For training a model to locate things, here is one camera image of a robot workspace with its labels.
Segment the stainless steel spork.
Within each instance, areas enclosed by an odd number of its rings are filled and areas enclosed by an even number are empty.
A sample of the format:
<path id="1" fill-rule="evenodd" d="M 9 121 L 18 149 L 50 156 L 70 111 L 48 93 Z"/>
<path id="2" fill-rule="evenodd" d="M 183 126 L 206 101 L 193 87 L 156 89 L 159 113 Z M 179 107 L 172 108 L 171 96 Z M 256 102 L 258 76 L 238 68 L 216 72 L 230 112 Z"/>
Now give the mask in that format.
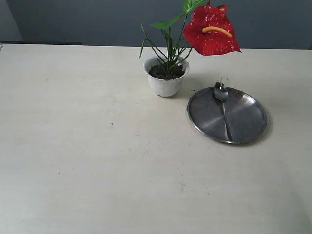
<path id="1" fill-rule="evenodd" d="M 229 93 L 224 85 L 224 83 L 222 82 L 222 80 L 217 81 L 215 83 L 214 86 L 214 96 L 221 101 L 221 110 L 224 116 L 224 122 L 225 122 L 225 126 L 226 126 L 226 131 L 227 131 L 227 135 L 228 135 L 228 139 L 229 141 L 234 142 L 234 138 L 231 132 L 231 127 L 230 127 L 230 123 L 228 120 L 228 114 L 225 108 L 225 102 L 229 97 Z"/>

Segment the artificial red anthurium plant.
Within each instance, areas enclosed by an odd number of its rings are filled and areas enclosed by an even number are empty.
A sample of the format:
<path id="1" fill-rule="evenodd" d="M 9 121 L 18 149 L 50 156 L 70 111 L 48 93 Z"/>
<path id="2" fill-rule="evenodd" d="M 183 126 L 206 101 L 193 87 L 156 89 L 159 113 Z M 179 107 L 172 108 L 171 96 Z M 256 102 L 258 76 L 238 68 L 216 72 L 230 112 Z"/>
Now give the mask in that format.
<path id="1" fill-rule="evenodd" d="M 150 24 L 161 32 L 166 52 L 162 52 L 142 28 L 144 40 L 141 48 L 146 44 L 150 46 L 157 63 L 164 66 L 166 75 L 185 61 L 193 50 L 203 56 L 241 51 L 234 27 L 227 17 L 226 5 L 212 6 L 208 0 L 185 0 L 182 9 L 182 13 L 170 21 Z"/>

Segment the white plastic flower pot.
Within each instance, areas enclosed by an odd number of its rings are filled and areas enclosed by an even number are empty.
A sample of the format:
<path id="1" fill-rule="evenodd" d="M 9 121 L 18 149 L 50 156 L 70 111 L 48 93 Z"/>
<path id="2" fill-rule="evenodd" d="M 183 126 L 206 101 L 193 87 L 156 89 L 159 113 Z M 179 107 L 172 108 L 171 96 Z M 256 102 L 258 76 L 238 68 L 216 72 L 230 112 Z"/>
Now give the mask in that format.
<path id="1" fill-rule="evenodd" d="M 151 89 L 160 97 L 168 98 L 174 96 L 181 88 L 184 77 L 189 72 L 189 63 L 187 60 L 183 60 L 182 57 L 178 58 L 178 65 L 182 66 L 184 72 L 178 78 L 175 79 L 159 79 L 149 74 L 152 66 L 158 65 L 157 56 L 151 56 L 144 62 L 144 71 L 148 76 L 148 82 Z"/>

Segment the dark brown potting soil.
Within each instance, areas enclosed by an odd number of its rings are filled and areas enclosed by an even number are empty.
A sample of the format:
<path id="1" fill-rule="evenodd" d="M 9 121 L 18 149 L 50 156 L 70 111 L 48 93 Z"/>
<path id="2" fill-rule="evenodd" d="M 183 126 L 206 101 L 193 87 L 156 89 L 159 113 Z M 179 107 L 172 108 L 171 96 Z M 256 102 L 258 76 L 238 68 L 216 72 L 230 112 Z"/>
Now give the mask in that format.
<path id="1" fill-rule="evenodd" d="M 175 65 L 171 70 L 167 71 L 166 64 L 154 65 L 149 70 L 149 75 L 162 80 L 173 80 L 184 75 L 183 66 Z"/>

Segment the round stainless steel plate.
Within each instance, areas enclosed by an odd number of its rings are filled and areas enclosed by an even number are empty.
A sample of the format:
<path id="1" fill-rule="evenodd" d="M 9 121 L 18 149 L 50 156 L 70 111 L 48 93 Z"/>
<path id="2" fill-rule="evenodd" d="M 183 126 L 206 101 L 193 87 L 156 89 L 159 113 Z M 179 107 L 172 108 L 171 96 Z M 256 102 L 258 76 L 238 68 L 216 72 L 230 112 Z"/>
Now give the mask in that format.
<path id="1" fill-rule="evenodd" d="M 207 137 L 222 143 L 247 144 L 265 131 L 267 116 L 261 104 L 247 93 L 227 87 L 228 98 L 215 97 L 214 87 L 194 93 L 187 105 L 192 124 Z"/>

